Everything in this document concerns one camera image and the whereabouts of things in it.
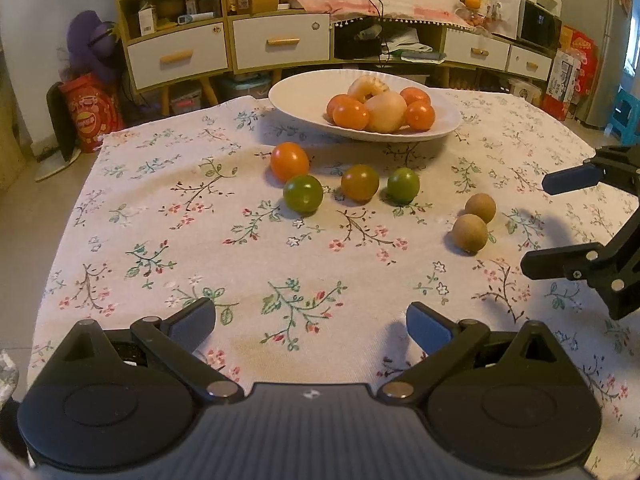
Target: blue stool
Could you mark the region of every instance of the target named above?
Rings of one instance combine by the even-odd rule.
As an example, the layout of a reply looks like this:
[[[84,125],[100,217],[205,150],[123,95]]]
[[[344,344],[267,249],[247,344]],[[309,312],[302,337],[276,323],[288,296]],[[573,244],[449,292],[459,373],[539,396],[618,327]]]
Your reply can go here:
[[[622,88],[614,101],[609,126],[620,135],[620,144],[633,146],[640,142],[640,101]]]

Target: white plate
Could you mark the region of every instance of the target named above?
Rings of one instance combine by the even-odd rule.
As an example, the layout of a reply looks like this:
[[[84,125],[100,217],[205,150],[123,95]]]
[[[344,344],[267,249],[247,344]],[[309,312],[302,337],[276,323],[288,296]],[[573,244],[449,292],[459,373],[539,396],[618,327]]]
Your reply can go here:
[[[428,131],[416,132],[408,126],[398,134],[376,134],[341,128],[325,119],[326,104],[333,96],[345,94],[361,75],[375,75],[394,92],[408,86],[420,88],[431,97],[431,106],[436,111],[436,121]],[[462,123],[462,116],[439,88],[428,88],[404,77],[368,70],[317,70],[287,77],[276,83],[269,92],[269,100],[274,107],[290,117],[308,123],[331,134],[350,139],[372,142],[417,142],[436,139],[452,132]]]

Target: drawer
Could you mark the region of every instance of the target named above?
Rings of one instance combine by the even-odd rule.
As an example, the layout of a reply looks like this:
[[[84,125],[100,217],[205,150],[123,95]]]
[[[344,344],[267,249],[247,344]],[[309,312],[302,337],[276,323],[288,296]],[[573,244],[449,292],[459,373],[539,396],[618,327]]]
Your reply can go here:
[[[137,89],[227,68],[223,23],[188,28],[127,49]]]
[[[507,72],[546,81],[546,78],[549,77],[552,61],[550,57],[511,45]]]
[[[447,61],[504,70],[509,47],[509,43],[503,41],[448,28],[444,53]]]
[[[233,21],[236,70],[327,61],[328,14],[286,14]]]

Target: floor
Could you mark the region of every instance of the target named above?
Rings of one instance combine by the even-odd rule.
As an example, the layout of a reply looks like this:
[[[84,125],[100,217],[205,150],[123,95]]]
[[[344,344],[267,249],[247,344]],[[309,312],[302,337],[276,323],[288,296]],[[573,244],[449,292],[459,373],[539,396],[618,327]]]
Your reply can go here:
[[[617,144],[597,130],[575,121],[566,126],[594,148]],[[31,356],[31,339],[40,298],[49,269],[95,155],[81,155],[71,167],[36,184],[37,169],[31,160],[27,169],[5,192],[0,193],[0,348],[18,365],[24,379]],[[14,397],[22,399],[22,380]]]

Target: cherry tomato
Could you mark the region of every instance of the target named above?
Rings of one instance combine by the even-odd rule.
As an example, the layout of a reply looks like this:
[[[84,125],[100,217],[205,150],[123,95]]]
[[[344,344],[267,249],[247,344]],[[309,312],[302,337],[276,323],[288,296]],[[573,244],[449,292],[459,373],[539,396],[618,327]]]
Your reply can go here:
[[[281,182],[309,171],[309,158],[295,142],[283,142],[271,152],[271,171]]]
[[[364,130],[369,123],[369,110],[355,99],[341,101],[334,108],[334,123],[341,128]]]
[[[420,177],[409,168],[395,170],[386,182],[386,193],[399,204],[410,204],[420,192]]]
[[[324,191],[316,177],[297,175],[289,180],[282,190],[287,207],[296,213],[313,213],[322,203]]]
[[[400,92],[400,95],[404,98],[407,106],[416,101],[426,101],[428,105],[431,105],[429,94],[415,86],[405,88]]]
[[[405,118],[414,130],[429,130],[436,121],[436,111],[424,101],[414,101],[407,107]]]
[[[378,191],[380,177],[371,166],[356,164],[344,172],[342,193],[356,202],[368,202]]]
[[[332,121],[334,120],[334,110],[338,104],[352,100],[355,101],[356,99],[348,94],[338,94],[333,96],[326,105],[326,114],[329,116],[329,119]]]

